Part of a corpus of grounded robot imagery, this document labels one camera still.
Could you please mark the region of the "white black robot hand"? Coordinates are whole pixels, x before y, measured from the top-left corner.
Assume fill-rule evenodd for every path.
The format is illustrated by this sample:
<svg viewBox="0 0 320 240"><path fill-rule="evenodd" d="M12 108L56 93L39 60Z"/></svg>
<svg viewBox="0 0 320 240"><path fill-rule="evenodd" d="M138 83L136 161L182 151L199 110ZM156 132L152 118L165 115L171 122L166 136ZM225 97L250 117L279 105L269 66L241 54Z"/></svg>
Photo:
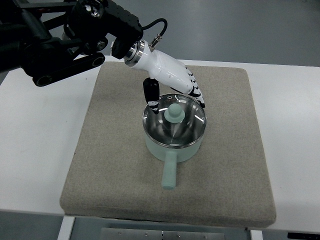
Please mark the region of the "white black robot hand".
<svg viewBox="0 0 320 240"><path fill-rule="evenodd" d="M187 94L195 98L202 108L205 107L203 94L185 64L159 50L151 50L146 41L135 43L125 55L124 62L134 70L148 73L148 78L143 81L143 91L146 103L154 114L159 113L159 84Z"/></svg>

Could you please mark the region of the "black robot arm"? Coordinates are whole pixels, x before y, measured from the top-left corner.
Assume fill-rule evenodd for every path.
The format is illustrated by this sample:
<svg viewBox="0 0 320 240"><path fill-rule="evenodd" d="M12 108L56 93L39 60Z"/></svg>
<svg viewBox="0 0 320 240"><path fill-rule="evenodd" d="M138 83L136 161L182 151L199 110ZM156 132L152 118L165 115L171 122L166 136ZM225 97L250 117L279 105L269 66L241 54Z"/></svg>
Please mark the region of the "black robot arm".
<svg viewBox="0 0 320 240"><path fill-rule="evenodd" d="M107 35L115 37L112 56L129 57L145 30L139 18L112 0L0 3L0 70L22 68L44 87L101 66Z"/></svg>

